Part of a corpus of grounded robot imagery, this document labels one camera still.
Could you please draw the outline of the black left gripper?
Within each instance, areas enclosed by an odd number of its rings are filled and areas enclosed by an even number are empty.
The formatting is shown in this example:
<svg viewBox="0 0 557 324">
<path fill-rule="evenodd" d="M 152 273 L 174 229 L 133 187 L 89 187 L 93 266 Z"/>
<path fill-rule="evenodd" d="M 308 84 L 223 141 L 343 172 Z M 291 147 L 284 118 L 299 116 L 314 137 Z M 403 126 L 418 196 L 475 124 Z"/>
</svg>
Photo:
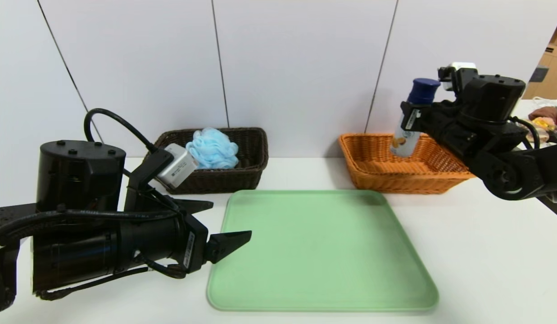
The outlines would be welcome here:
<svg viewBox="0 0 557 324">
<path fill-rule="evenodd" d="M 117 273 L 134 275 L 156 271 L 187 275 L 204 263 L 218 263 L 247 244 L 251 230 L 212 234 L 194 214 L 214 207 L 211 201 L 177 199 L 176 207 L 154 211 L 120 211 Z"/>
</svg>

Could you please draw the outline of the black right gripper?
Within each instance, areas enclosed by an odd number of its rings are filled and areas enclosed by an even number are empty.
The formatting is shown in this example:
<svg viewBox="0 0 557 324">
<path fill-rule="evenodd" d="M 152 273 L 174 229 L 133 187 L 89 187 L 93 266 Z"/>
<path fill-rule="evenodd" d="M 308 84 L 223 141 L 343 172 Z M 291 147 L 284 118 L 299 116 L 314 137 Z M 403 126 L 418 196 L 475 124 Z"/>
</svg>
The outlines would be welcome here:
<svg viewBox="0 0 557 324">
<path fill-rule="evenodd" d="M 425 133 L 435 142 L 444 142 L 447 127 L 458 115 L 458 107 L 452 101 L 443 100 L 431 104 L 412 104 L 402 101 L 400 104 L 404 121 L 400 127 L 404 131 Z"/>
</svg>

